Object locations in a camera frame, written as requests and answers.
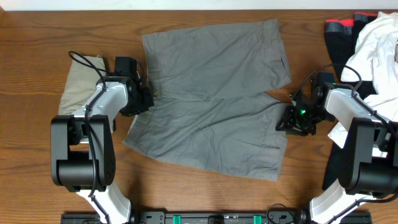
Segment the dark grey shorts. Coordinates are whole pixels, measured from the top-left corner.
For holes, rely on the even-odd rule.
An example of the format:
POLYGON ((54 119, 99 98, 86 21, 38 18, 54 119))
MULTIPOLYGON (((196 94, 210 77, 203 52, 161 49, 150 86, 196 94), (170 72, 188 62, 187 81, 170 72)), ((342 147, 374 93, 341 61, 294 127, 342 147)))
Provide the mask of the dark grey shorts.
POLYGON ((279 21, 146 34, 154 99, 123 143, 159 161, 277 181, 287 138, 286 104, 270 96, 291 82, 279 21))

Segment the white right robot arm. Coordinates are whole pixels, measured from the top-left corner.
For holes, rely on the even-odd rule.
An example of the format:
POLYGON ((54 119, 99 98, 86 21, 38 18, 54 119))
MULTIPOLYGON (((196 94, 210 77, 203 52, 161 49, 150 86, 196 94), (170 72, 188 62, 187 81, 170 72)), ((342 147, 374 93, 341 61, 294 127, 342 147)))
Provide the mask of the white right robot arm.
POLYGON ((348 135, 338 159, 336 180, 306 209, 292 212, 293 223, 340 223, 365 203, 397 199, 397 123, 368 106, 351 85, 320 72, 310 81, 311 97, 298 90, 276 131, 314 135, 322 121, 338 120, 348 135))

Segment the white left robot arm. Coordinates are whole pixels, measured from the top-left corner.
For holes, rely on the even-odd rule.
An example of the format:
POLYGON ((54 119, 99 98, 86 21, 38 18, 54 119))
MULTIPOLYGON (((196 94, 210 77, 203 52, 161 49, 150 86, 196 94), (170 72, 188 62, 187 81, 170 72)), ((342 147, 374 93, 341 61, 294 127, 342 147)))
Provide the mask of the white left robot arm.
POLYGON ((143 67, 134 58, 116 57, 113 72, 98 68, 76 51, 69 56, 98 75, 96 90, 70 115, 51 121, 51 175, 55 185, 83 197, 93 213, 66 213, 61 223, 139 223, 139 214, 114 177, 116 157, 112 133, 117 114, 136 116, 154 105, 143 85, 143 67))

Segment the light khaki green shorts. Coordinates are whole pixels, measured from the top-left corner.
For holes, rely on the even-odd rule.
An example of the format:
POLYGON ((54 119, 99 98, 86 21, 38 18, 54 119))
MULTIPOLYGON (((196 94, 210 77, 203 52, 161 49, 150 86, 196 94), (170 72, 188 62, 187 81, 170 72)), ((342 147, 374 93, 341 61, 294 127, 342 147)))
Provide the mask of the light khaki green shorts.
POLYGON ((77 114, 84 117, 86 105, 96 91, 100 76, 83 58, 72 54, 75 60, 69 69, 65 88, 60 99, 58 115, 77 114))

